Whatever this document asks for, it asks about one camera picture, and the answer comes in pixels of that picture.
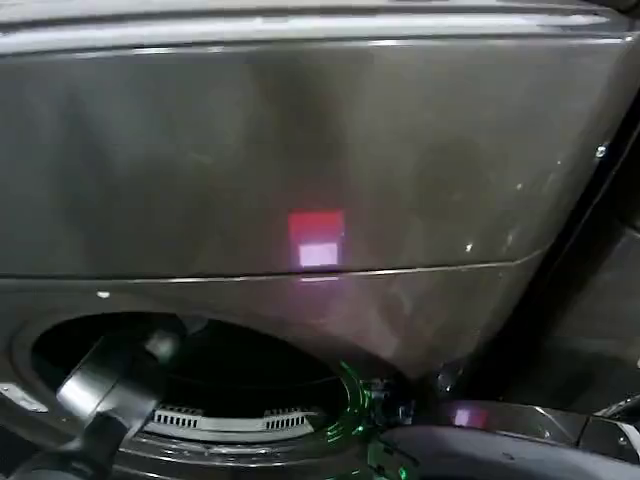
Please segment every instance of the reflective surface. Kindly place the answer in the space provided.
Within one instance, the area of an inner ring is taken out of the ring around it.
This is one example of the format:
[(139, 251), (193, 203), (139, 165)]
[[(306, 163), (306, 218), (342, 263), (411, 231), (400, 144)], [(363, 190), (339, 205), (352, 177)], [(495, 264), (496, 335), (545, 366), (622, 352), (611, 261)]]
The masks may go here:
[[(594, 413), (640, 394), (640, 238), (612, 217), (594, 221), (567, 258), (562, 288), (545, 300), (552, 326), (512, 401)], [(640, 419), (628, 410), (622, 418)]]
[[(502, 40), (478, 17), (473, 39), (429, 38), (443, 33), (427, 26), (420, 40), (5, 57), (0, 273), (360, 270), (538, 252), (637, 84), (626, 23), (602, 17), (568, 39), (573, 17), (553, 18), (548, 32), (521, 19), (529, 30)], [(309, 244), (290, 218), (316, 212), (340, 212), (340, 236), (320, 241), (324, 260), (300, 261)]]
[[(237, 323), (363, 378), (453, 365), (455, 383), (617, 128), (637, 34), (575, 3), (419, 10), (0, 36), (0, 380), (51, 409), (6, 402), (3, 421), (42, 443), (77, 428), (30, 349), (110, 311)], [(357, 470), (360, 434), (291, 475)], [(164, 478), (217, 461), (132, 451), (121, 468)]]

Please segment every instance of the gray metal panel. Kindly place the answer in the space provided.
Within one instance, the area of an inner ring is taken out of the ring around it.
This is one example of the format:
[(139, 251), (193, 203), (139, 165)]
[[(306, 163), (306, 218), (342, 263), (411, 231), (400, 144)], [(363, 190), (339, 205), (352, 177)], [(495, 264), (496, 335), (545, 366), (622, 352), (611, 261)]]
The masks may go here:
[(342, 212), (329, 269), (544, 249), (636, 88), (635, 37), (487, 21), (473, 39), (5, 58), (1, 273), (299, 271), (299, 211)]
[(570, 278), (545, 300), (553, 327), (511, 401), (593, 413), (640, 393), (640, 238), (611, 218), (583, 233)]
[[(269, 11), (274, 9), (301, 12), (318, 9), (342, 9), (350, 11), (376, 9), (380, 10), (415, 10), (462, 7), (471, 5), (478, 7), (495, 7), (489, 0), (452, 1), (439, 0), (430, 2), (398, 1), (398, 0), (2, 0), (0, 1), (0, 23), (60, 21), (69, 19), (86, 19), (95, 17), (111, 17), (118, 15), (171, 14), (171, 13), (209, 13), (218, 14), (228, 11)], [(533, 7), (555, 10), (598, 9), (596, 5), (578, 0), (508, 0), (500, 2), (501, 8)]]

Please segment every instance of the dark gray appliance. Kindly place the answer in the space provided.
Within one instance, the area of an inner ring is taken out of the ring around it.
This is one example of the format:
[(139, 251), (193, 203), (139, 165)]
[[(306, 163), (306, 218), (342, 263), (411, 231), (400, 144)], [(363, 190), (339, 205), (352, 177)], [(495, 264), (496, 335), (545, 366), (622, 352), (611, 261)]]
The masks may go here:
[(372, 398), (446, 396), (640, 83), (635, 23), (577, 1), (51, 2), (0, 25), (2, 422), (77, 433), (57, 382), (161, 315), (194, 342), (161, 426), (336, 399), (300, 438), (124, 447), (121, 472), (164, 478), (358, 474)]

